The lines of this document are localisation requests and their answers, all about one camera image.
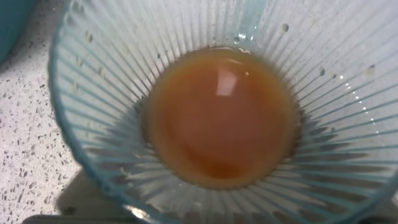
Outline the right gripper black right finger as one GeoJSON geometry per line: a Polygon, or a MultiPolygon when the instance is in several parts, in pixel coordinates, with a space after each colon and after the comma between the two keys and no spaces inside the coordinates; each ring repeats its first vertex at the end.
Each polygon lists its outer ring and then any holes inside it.
{"type": "Polygon", "coordinates": [[[397,224],[396,218],[372,216],[358,222],[358,224],[397,224]]]}

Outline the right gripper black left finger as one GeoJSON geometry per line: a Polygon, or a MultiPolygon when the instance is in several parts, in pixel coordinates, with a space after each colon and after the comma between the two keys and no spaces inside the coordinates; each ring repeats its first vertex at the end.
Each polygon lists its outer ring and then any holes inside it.
{"type": "Polygon", "coordinates": [[[135,218],[85,218],[60,215],[34,215],[22,224],[137,224],[135,218]]]}

